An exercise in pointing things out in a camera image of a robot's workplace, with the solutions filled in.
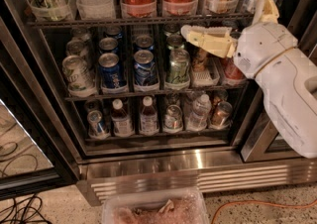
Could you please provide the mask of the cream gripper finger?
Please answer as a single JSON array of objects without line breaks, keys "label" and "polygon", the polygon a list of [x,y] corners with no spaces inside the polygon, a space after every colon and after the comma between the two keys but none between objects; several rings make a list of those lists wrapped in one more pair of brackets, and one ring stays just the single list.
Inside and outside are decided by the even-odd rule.
[{"label": "cream gripper finger", "polygon": [[230,36],[231,27],[201,27],[184,25],[180,29],[182,36],[191,44],[209,54],[225,58],[232,57],[237,41]]},{"label": "cream gripper finger", "polygon": [[255,0],[255,14],[253,25],[256,23],[276,23],[279,18],[279,11],[273,0]]}]

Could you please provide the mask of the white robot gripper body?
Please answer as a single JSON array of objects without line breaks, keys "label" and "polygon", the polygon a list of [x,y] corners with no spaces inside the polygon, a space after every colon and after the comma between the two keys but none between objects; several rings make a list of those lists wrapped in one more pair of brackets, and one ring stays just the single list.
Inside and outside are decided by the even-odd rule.
[{"label": "white robot gripper body", "polygon": [[234,65],[246,78],[255,78],[272,59],[295,48],[297,44],[297,39],[283,25],[256,23],[245,28],[238,38]]}]

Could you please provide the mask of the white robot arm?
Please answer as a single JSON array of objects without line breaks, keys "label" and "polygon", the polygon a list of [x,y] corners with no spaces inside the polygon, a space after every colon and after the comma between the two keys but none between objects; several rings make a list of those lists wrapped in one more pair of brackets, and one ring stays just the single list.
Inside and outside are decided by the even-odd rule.
[{"label": "white robot arm", "polygon": [[215,27],[185,25],[186,41],[220,58],[230,57],[264,93],[269,119],[300,156],[317,157],[317,66],[298,48],[297,39],[277,22],[273,0],[256,0],[252,23],[235,40]]}]

